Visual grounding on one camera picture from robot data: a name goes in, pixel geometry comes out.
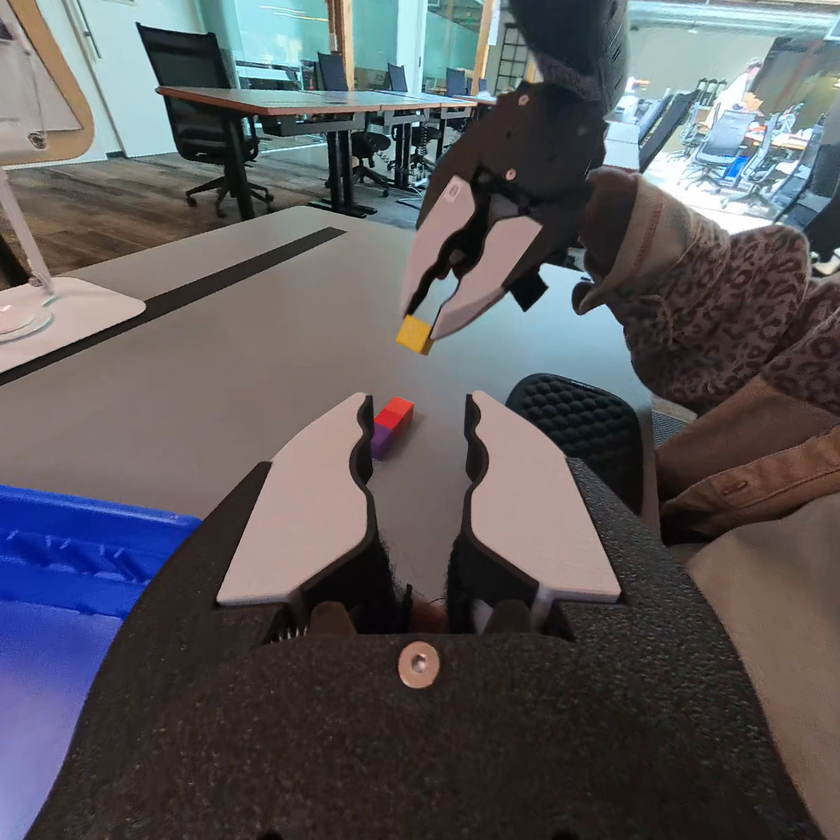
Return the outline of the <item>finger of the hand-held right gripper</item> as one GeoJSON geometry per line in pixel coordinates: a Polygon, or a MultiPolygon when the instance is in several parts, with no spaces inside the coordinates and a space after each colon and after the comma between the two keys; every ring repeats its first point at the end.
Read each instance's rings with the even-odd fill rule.
{"type": "Polygon", "coordinates": [[[402,282],[401,318],[412,316],[432,283],[448,273],[456,239],[466,232],[476,210],[471,184],[453,175],[416,231],[402,282]]]}
{"type": "Polygon", "coordinates": [[[507,293],[506,283],[543,226],[528,216],[508,217],[487,233],[477,263],[461,278],[438,312],[430,338],[452,335],[495,306],[507,293]]]}

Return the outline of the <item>person's tan clothing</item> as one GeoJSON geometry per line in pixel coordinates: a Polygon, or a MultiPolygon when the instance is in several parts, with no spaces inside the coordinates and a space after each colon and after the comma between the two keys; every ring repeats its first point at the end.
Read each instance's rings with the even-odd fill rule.
{"type": "Polygon", "coordinates": [[[663,530],[726,627],[808,810],[838,838],[838,415],[761,377],[658,447],[663,530]]]}

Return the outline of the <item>person's right forearm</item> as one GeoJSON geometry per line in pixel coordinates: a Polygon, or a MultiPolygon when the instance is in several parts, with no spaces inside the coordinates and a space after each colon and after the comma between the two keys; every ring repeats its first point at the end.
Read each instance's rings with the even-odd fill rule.
{"type": "Polygon", "coordinates": [[[573,309],[609,308],[640,381],[697,414],[758,382],[837,423],[838,273],[814,276],[792,227],[730,234],[636,177],[616,262],[575,287],[573,309]]]}

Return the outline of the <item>grey mesh office chair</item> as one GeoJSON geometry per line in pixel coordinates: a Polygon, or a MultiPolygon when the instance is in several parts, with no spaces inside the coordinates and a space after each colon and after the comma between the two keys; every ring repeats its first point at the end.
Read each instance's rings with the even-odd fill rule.
{"type": "Polygon", "coordinates": [[[720,191],[719,181],[737,160],[745,135],[756,112],[730,110],[724,112],[711,127],[706,139],[690,159],[680,185],[709,184],[720,191]]]}

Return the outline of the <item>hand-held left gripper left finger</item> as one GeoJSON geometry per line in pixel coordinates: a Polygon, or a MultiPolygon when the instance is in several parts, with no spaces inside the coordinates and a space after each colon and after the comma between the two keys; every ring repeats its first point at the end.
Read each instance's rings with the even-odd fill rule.
{"type": "Polygon", "coordinates": [[[313,420],[269,471],[217,591],[219,606],[300,602],[319,575],[364,544],[372,525],[362,468],[368,395],[313,420]]]}

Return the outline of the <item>person's right hand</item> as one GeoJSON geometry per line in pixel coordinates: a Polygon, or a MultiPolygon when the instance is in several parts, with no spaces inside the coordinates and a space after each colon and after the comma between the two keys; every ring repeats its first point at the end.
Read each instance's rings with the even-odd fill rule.
{"type": "Polygon", "coordinates": [[[637,177],[603,166],[588,174],[586,184],[590,193],[580,233],[584,267],[594,280],[602,280],[616,262],[632,219],[637,177]]]}

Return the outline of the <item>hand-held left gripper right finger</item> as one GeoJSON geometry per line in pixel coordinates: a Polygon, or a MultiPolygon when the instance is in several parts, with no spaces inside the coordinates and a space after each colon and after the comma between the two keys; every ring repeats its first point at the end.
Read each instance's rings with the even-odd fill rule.
{"type": "Polygon", "coordinates": [[[621,586],[563,452],[485,392],[467,395],[459,574],[471,598],[615,604],[621,586]]]}

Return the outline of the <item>grey desk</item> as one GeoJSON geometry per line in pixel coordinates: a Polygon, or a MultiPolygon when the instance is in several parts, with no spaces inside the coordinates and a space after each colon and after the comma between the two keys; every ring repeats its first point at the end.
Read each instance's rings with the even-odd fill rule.
{"type": "Polygon", "coordinates": [[[80,271],[137,298],[210,277],[325,228],[339,231],[266,271],[2,384],[2,483],[205,518],[259,462],[355,392],[394,396],[414,420],[369,484],[399,581],[443,594],[468,487],[466,393],[504,402],[552,373],[650,397],[606,308],[577,316],[576,272],[545,266],[522,312],[506,297],[436,342],[399,346],[413,232],[294,207],[80,271]]]}

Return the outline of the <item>blue plastic bin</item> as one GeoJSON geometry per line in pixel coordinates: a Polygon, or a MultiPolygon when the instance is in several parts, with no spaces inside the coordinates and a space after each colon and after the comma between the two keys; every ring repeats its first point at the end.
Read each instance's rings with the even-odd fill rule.
{"type": "Polygon", "coordinates": [[[123,620],[202,520],[1,489],[1,838],[25,837],[123,620]]]}

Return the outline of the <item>black textured wrist rest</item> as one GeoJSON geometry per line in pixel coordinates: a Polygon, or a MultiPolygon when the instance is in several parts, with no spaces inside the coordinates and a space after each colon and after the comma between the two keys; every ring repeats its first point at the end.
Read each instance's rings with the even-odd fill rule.
{"type": "Polygon", "coordinates": [[[557,374],[531,374],[505,405],[583,461],[630,509],[644,502],[644,442],[636,411],[618,396],[557,374]]]}

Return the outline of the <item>yellow cube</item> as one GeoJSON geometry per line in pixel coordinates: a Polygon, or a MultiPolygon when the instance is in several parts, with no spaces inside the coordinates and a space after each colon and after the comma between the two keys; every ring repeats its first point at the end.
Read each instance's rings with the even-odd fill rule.
{"type": "Polygon", "coordinates": [[[433,326],[413,315],[405,315],[395,342],[415,354],[427,356],[433,347],[433,326]]]}

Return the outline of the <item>wooden office table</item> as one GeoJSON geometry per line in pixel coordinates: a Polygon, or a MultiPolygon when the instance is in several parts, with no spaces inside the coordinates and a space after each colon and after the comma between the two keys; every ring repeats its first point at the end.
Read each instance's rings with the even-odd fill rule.
{"type": "Polygon", "coordinates": [[[232,143],[232,159],[225,164],[233,187],[240,219],[255,217],[252,195],[247,184],[244,146],[236,129],[245,118],[274,119],[280,137],[321,133],[327,137],[330,198],[310,203],[311,207],[336,214],[366,218],[376,209],[357,204],[354,199],[350,135],[366,127],[366,117],[382,117],[387,129],[400,129],[398,174],[406,174],[411,126],[440,112],[440,121],[465,119],[476,106],[468,98],[447,98],[433,94],[392,91],[260,91],[207,87],[157,87],[164,98],[189,102],[215,113],[222,120],[225,135],[232,143]]]}

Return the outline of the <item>black office chair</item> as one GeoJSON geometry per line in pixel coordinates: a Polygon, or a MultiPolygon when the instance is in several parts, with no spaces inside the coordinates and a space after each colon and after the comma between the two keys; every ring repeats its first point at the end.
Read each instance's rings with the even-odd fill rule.
{"type": "MultiPolygon", "coordinates": [[[[233,88],[214,34],[192,34],[136,24],[155,79],[161,88],[233,88]]],[[[224,173],[185,191],[186,203],[194,207],[195,195],[215,193],[215,211],[224,216],[227,196],[239,199],[239,186],[250,198],[274,210],[274,196],[262,185],[239,180],[232,166],[253,163],[259,155],[259,137],[253,117],[225,117],[221,112],[194,101],[164,97],[164,106],[178,154],[186,161],[223,168],[224,173]]]]}
{"type": "MultiPolygon", "coordinates": [[[[349,83],[344,70],[343,58],[339,53],[318,53],[318,68],[322,89],[330,92],[349,92],[349,83]]],[[[353,184],[363,184],[367,179],[382,188],[382,196],[389,197],[392,183],[386,176],[374,171],[374,158],[378,155],[385,163],[384,153],[392,147],[392,140],[382,132],[369,130],[354,131],[348,134],[348,163],[351,165],[350,178],[353,184]]]]}

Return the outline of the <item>red cube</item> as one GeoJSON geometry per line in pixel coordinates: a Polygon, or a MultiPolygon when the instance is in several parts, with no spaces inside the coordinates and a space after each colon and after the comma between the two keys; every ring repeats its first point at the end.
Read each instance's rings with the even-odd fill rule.
{"type": "Polygon", "coordinates": [[[374,417],[374,424],[402,436],[413,421],[414,409],[414,402],[395,396],[374,417]]]}

